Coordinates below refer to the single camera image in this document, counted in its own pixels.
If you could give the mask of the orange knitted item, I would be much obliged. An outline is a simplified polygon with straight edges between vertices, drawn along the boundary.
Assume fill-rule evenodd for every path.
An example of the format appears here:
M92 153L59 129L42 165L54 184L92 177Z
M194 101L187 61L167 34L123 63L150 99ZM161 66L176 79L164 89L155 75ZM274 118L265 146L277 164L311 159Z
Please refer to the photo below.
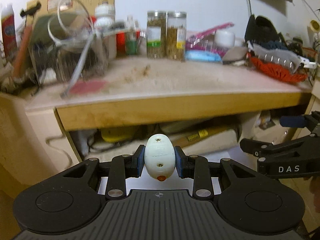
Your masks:
M264 73L265 75L273 79L276 79L285 83L303 82L308 77L307 74L300 74L300 73L291 74L288 69L285 69L281 65L270 63L270 62L265 63L257 57L250 57L249 61L260 72Z

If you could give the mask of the red white spray can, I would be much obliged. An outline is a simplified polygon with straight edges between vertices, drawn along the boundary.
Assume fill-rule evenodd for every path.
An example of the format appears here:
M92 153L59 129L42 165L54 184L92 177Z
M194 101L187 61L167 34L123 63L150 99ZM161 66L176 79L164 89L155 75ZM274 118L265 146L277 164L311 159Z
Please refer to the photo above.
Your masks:
M11 62L17 53L15 16L11 3L2 9L1 28L5 58L7 62Z

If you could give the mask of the white cap small jar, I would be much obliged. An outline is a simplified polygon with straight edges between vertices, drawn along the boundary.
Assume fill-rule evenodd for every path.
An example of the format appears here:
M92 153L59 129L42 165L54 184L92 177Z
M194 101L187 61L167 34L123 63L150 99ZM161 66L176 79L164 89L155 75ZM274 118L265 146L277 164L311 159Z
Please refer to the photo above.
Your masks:
M235 33L227 30L217 30L214 35L214 43L219 47L232 48L235 45Z

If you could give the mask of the herb jar yellow label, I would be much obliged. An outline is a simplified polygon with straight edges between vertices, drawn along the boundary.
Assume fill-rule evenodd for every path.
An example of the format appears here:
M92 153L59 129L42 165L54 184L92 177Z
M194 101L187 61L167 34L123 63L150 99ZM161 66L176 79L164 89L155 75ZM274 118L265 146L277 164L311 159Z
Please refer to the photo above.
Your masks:
M183 11L167 12L167 58L184 61L186 34L187 13Z

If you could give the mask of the yellow tool under desk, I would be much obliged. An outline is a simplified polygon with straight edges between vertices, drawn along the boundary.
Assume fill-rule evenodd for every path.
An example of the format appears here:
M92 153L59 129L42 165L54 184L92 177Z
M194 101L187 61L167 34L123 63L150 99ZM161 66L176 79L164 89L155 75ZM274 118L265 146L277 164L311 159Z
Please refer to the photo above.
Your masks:
M101 137L108 143L116 143L131 140L137 131L136 127L112 127L102 128Z

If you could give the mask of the blue tissue packet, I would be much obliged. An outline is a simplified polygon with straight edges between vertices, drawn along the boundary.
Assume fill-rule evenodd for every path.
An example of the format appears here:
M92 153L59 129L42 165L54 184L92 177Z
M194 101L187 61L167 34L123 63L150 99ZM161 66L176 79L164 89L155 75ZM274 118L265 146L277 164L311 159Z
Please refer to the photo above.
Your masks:
M186 61L197 62L221 62L222 59L219 54L210 51L189 50L185 52Z

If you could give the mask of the herb jar green label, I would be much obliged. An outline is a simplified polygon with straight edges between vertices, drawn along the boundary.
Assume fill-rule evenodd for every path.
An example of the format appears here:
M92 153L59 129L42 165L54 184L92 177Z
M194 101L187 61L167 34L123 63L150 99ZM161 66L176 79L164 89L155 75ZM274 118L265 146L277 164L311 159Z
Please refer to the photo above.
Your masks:
M150 59L161 59L166 52L167 13L148 11L146 28L146 53Z

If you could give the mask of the pink striped plastic packet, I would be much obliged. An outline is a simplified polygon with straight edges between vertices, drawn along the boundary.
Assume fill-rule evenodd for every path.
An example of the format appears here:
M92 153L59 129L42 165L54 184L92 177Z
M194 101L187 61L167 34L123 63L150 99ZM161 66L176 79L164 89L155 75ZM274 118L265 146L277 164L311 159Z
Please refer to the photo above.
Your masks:
M207 29L203 32L193 34L186 39L185 50L201 50L209 51L211 53L218 54L221 58L227 53L229 48L216 45L214 42L215 32L217 30L226 30L234 27L234 23L227 22L221 25L217 25L211 29Z

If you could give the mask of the white oval plastic device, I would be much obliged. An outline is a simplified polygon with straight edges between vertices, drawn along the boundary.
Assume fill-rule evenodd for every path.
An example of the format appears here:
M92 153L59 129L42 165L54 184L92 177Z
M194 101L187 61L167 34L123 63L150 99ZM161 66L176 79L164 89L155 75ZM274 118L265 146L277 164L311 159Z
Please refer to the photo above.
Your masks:
M151 136L145 147L144 163L150 177L165 181L175 170L175 150L170 139L163 134Z

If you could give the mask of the black cloth item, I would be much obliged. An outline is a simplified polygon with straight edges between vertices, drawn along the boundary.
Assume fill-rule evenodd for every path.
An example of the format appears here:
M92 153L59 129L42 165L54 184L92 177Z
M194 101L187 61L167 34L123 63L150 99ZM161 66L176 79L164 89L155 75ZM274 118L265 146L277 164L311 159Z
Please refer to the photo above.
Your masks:
M287 50L287 45L281 40L272 22L263 16L249 17L244 38L246 42L258 44L268 50Z

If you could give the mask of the white sports water bottle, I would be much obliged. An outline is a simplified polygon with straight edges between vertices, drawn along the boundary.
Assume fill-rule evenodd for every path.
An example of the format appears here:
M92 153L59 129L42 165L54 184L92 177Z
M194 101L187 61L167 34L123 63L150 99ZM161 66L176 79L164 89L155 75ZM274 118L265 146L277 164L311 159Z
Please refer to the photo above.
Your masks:
M109 60L114 60L117 56L116 35L110 34L113 30L112 25L115 23L115 14L114 5L110 4L108 0L103 0L102 3L95 8L94 13L96 19L94 23L95 28L108 38Z

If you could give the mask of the white open drawer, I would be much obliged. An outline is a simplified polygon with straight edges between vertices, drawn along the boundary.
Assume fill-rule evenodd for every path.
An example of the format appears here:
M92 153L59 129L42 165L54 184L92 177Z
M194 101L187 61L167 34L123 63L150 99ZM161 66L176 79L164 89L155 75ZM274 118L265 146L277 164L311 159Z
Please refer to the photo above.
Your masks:
M253 170L257 169L256 157L242 152L239 146L226 149L224 151L211 152L203 154L210 162L218 163L222 158L231 158L242 165L245 165ZM131 189L139 190L188 190L193 191L192 179L181 179L177 172L174 172L171 177L163 182L157 181L149 176L146 169L143 169L142 175L139 178L129 178L126 180L126 191Z

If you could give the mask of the green white spray bottle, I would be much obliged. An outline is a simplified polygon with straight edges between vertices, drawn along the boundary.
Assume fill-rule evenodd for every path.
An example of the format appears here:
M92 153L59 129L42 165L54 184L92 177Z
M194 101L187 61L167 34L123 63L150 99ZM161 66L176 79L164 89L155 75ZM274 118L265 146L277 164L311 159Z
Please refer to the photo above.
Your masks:
M137 53L137 34L136 25L133 16L127 17L129 31L125 33L125 50L127 55L136 55Z

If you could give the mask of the clear plastic organiser box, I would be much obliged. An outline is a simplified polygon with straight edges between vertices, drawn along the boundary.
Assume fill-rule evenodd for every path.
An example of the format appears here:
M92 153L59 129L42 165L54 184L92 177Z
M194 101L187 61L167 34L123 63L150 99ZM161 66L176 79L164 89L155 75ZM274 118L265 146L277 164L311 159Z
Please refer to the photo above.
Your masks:
M67 48L63 46L57 48L53 42L33 44L29 48L29 53L39 85L68 82L80 60L82 50L82 47ZM87 80L103 76L108 68L108 63L108 38L95 38L88 50L80 77Z

